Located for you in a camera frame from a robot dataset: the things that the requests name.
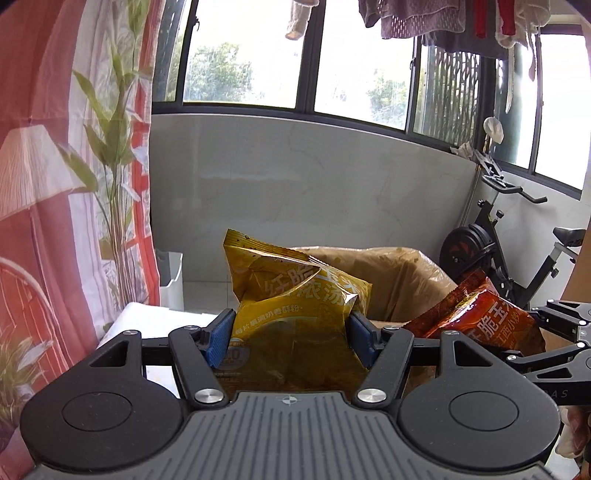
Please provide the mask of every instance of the tree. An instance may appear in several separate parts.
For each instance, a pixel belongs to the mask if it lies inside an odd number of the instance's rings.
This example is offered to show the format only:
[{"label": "tree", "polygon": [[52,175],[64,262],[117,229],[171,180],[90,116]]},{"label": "tree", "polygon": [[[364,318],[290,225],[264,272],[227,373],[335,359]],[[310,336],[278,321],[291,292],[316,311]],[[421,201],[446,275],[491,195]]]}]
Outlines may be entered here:
[{"label": "tree", "polygon": [[252,89],[252,65],[238,61],[238,50],[232,43],[197,48],[189,59],[185,99],[241,102]]},{"label": "tree", "polygon": [[375,122],[395,127],[404,125],[408,106],[406,82],[395,82],[384,77],[379,70],[374,72],[374,88],[367,92]]}]

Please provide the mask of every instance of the black window frame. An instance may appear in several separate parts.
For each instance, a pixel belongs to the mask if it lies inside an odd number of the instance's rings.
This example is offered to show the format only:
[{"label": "black window frame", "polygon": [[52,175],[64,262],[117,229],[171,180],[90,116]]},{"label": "black window frame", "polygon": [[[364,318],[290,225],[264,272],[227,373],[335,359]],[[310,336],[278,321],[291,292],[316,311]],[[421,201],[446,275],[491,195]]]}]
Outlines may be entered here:
[{"label": "black window frame", "polygon": [[[324,16],[326,14],[326,0],[320,0],[317,7],[311,12],[310,21],[306,35],[303,38],[302,55],[300,63],[300,74],[298,79],[298,88],[295,98],[295,108],[281,108],[265,105],[249,105],[245,103],[216,103],[216,102],[186,102],[183,100],[184,84],[187,73],[187,63],[189,60],[189,47],[191,38],[199,30],[199,20],[197,6],[199,0],[187,0],[189,5],[189,17],[184,32],[183,46],[181,49],[180,62],[178,67],[178,78],[176,85],[176,94],[174,101],[152,102],[152,113],[171,114],[171,113],[201,113],[201,114],[222,114],[222,115],[244,115],[244,116],[263,116],[269,118],[292,119],[298,121],[312,122],[323,125],[332,125],[335,127],[350,128],[374,134],[384,135],[386,137],[398,138],[426,147],[435,148],[440,151],[450,152],[451,145],[437,138],[419,134],[414,131],[415,116],[417,112],[418,88],[420,82],[421,65],[421,38],[414,39],[413,58],[409,65],[410,91],[408,96],[408,108],[406,125],[404,129],[388,127],[386,125],[376,124],[357,120],[353,118],[331,115],[329,113],[316,112],[314,106],[316,102],[316,87],[318,82],[318,73],[320,67],[320,54],[322,50],[322,36],[324,32]],[[582,28],[578,25],[549,25],[542,29],[544,33],[568,33],[582,35]],[[541,131],[541,105],[542,105],[542,81],[543,71],[541,64],[541,55],[538,48],[538,105],[536,108],[536,118],[534,127],[534,138],[532,155],[529,168],[518,167],[514,164],[497,159],[497,162],[504,171],[514,173],[520,177],[536,181],[542,185],[558,190],[577,200],[580,200],[582,191],[566,183],[546,177],[535,172],[535,161],[537,150],[540,144]],[[495,59],[482,57],[479,66],[479,87],[478,102],[476,105],[475,134],[472,138],[472,145],[477,150],[482,150],[485,143],[485,133],[481,127],[485,118],[494,115],[495,91],[496,91],[496,63]]]},{"label": "black window frame", "polygon": [[520,177],[528,180],[535,181],[546,187],[557,190],[558,192],[564,193],[576,200],[581,199],[582,190],[573,187],[567,183],[563,183],[546,175],[536,173],[535,167],[537,164],[538,152],[540,149],[540,134],[542,130],[543,122],[543,105],[544,105],[544,66],[542,62],[542,45],[543,35],[581,35],[583,36],[583,28],[581,25],[574,24],[550,24],[540,29],[540,35],[535,37],[535,49],[536,49],[536,62],[537,62],[537,98],[535,107],[535,123],[534,123],[534,136],[532,138],[532,147],[530,162],[527,168],[520,167],[518,165],[503,161],[500,158],[495,158],[496,162],[503,169],[503,171],[513,173]]}]

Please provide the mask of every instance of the window glass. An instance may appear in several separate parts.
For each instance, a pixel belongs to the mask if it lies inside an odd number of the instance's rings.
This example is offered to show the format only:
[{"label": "window glass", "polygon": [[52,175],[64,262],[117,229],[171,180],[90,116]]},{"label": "window glass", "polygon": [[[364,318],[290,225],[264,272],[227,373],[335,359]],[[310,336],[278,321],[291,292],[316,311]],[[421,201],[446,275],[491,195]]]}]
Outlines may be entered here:
[{"label": "window glass", "polygon": [[295,107],[303,40],[285,38],[290,7],[199,0],[184,100]]},{"label": "window glass", "polygon": [[422,48],[414,131],[453,145],[472,141],[480,56]]},{"label": "window glass", "polygon": [[166,0],[158,33],[152,100],[174,102],[190,0]]},{"label": "window glass", "polygon": [[316,111],[404,129],[412,58],[412,38],[383,40],[356,2],[326,2]]},{"label": "window glass", "polygon": [[591,76],[581,35],[542,35],[543,99],[537,173],[583,188],[591,140]]},{"label": "window glass", "polygon": [[503,125],[505,138],[496,145],[493,157],[523,168],[529,168],[531,147],[534,142],[535,108],[538,96],[538,82],[529,76],[532,54],[520,44],[515,46],[515,74],[513,98],[509,113],[505,113],[509,66],[499,62],[495,116]]}]

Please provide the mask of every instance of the printed curtain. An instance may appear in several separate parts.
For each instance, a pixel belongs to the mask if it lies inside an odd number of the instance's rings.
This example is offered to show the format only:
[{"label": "printed curtain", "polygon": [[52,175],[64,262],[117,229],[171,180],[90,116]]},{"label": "printed curtain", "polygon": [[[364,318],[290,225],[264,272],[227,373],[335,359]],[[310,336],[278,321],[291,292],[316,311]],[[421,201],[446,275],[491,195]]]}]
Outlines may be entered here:
[{"label": "printed curtain", "polygon": [[0,478],[26,401],[130,301],[159,304],[148,134],[164,0],[17,0],[0,15]]}]

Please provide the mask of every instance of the bike seat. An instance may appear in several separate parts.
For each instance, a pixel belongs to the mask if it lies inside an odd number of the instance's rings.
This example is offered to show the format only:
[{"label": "bike seat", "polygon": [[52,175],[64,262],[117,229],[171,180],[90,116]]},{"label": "bike seat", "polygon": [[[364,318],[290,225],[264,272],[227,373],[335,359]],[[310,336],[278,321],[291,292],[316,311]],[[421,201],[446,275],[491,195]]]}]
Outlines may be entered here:
[{"label": "bike seat", "polygon": [[558,226],[552,232],[565,247],[580,247],[583,245],[583,239],[587,230],[584,228],[564,228]]}]

